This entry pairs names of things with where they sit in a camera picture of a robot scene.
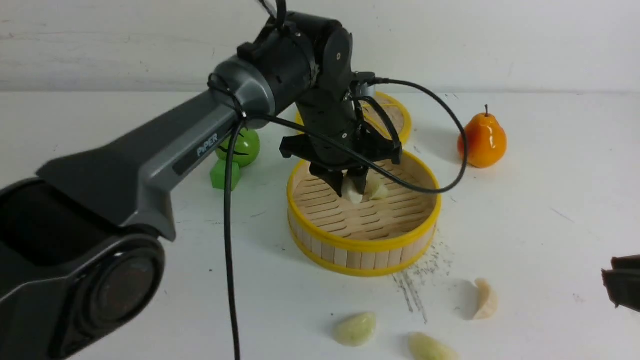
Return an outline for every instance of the green tomato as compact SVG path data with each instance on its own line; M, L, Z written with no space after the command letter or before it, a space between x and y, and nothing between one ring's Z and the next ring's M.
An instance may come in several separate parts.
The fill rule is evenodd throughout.
M227 160L227 149L229 148L229 138L227 138L216 149L216 155L221 160ZM236 148L234 150L234 157L232 161L237 163L240 167L245 167L250 163L253 163L260 154L260 138L256 130L240 130L240 135L236 142Z

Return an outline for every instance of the black object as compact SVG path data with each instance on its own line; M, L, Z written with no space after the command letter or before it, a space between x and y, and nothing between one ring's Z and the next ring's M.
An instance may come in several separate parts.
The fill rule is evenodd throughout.
M157 236L119 229L38 180L0 201L0 359L67 358L151 301L164 270Z
M609 299L640 312L640 255L612 258L612 270L602 270L602 280Z

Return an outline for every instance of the bamboo steamer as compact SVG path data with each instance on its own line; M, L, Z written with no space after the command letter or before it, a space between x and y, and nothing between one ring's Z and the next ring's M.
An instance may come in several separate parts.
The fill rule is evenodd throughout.
M438 188L431 170L404 152L400 165L385 170L426 188ZM370 176L382 177L373 170ZM441 195L422 194L384 178L389 195L362 203L341 199L301 161L287 185L289 227L296 245L318 265L354 276L381 276L405 269L431 246Z

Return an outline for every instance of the gray arm segment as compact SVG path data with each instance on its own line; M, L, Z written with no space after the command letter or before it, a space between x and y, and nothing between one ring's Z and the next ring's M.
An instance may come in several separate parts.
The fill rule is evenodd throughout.
M250 64L232 57L214 73L247 113L273 115L271 89ZM36 174L114 225L149 226L173 241L170 192L228 136L238 120L232 104L206 91L103 147L51 160Z

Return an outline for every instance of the power cord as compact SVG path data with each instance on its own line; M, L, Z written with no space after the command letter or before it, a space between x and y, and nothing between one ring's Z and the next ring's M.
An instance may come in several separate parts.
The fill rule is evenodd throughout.
M234 103L234 108L236 110L236 113L238 114L238 117L240 119L240 122L234 126L232 130L232 134L230 136L230 140L229 140L229 147L227 151L227 163L225 164L226 165L225 166L225 191L224 191L224 210L223 210L224 230L225 230L225 257L227 262L227 292L228 292L228 299L229 299L229 313L231 317L231 330L232 330L233 339L234 339L235 360L241 360L241 358L240 358L240 335L239 335L239 329L238 329L237 310L236 310L236 290L235 290L235 284L234 284L234 266L233 266L233 256L232 256L232 249L231 249L231 186L232 186L234 151L236 149L236 143L237 143L238 136L240 135L240 131L242 130L246 122L251 121L252 119L261 119L261 120L266 120L268 122L272 122L274 124L278 124L284 127L288 127L289 129L306 133L312 138L325 142L337 149L344 151L346 154L348 154L349 156L351 156L353 159L357 160L361 164L368 166L370 168L373 168L375 171L379 172L380 174L385 176L387 179L390 179L391 181L397 184L400 184L401 186L407 189L413 190L415 192L432 193L432 194L444 193L453 189L462 180L462 177L464 176L464 173L465 173L465 169L467 168L467 159L468 159L467 135L465 134L464 127L462 126L462 124L460 124L460 121L458 120L456 115L453 113L453 111L448 107L448 105L444 103L444 101L441 98L439 98L436 94L434 94L430 90L418 84L410 83L408 81L375 78L374 83L397 84L397 85L405 85L405 86L410 86L412 88L416 88L417 90L420 90L425 94L429 95L430 97L432 97L438 104L440 104L440 106L442 106L447 111L449 116L451 116L454 123L456 124L456 127L458 127L458 130L460 131L460 136L462 137L462 140L463 140L463 149L464 149L462 166L460 168L460 172L458 173L457 178L451 184L440 189L429 189L429 188L423 188L421 186L417 186L411 183L407 183L406 181L400 179L394 174L391 174L390 172L381 168L380 166L375 164L373 161L365 158L359 153L349 149L348 147L345 147L344 145L340 144L339 142L336 142L335 140L327 137L324 134L316 133L315 131L310 131L305 126L298 125L293 122L289 122L288 120L284 120L284 119L270 116L270 115L252 115L247 117L246 112L242 109L242 106L240 105L240 102L238 101L235 94L233 94L228 88L220 88L216 86L214 82L211 81L211 78L210 78L209 84L208 84L209 88L211 90L221 92L231 97ZM377 105L377 107L379 107L380 110L386 115L386 112L381 108L378 102L376 102L372 97L356 98L356 100L357 101L362 100L362 101L368 102L376 110L376 112L378 112L378 109L376 108L376 105ZM384 117L381 115L381 118L383 119L385 125L387 127L390 127L390 131L395 130L388 116ZM395 143L397 138L397 132L391 131L390 133Z

